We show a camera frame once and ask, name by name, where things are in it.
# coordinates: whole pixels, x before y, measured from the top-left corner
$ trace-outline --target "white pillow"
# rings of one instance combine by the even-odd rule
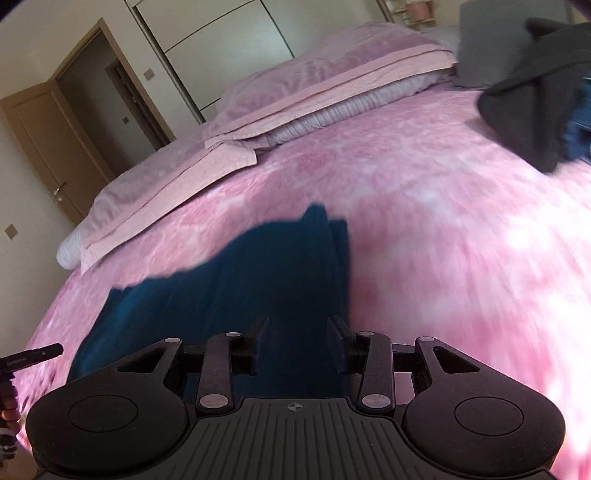
[[[57,249],[57,262],[66,270],[74,270],[80,265],[82,257],[82,230],[84,229],[84,222],[82,220],[74,231],[66,237],[61,243],[60,248]]]

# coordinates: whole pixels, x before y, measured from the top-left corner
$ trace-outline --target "wooden door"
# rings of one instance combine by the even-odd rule
[[[15,93],[0,106],[49,195],[77,225],[99,192],[114,179],[57,82]]]

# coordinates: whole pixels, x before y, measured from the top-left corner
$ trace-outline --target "pink tie-dye blanket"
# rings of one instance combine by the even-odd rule
[[[476,95],[431,90],[282,145],[75,271],[29,344],[64,355],[17,376],[24,413],[64,384],[110,288],[320,202],[349,225],[353,328],[438,337],[543,393],[567,423],[554,474],[591,478],[591,167],[538,173],[494,141]]]

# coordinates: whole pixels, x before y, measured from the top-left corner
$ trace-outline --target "pink pillowcase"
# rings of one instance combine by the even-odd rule
[[[203,128],[160,149],[98,194],[84,228],[78,227],[82,273],[205,187],[256,164],[254,150],[242,142],[205,148]]]
[[[401,25],[370,22],[345,30],[300,57],[235,83],[217,103],[218,115],[205,129],[203,139],[206,146],[212,145],[214,137],[236,131],[314,95],[401,60],[442,50],[447,49]],[[427,67],[417,73],[432,70]]]

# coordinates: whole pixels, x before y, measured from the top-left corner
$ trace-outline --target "dark teal cloth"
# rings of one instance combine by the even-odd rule
[[[72,363],[69,381],[167,337],[186,345],[271,318],[259,375],[235,377],[239,397],[341,396],[326,345],[326,319],[347,318],[349,241],[343,220],[310,206],[233,240],[207,263],[170,278],[112,290]]]

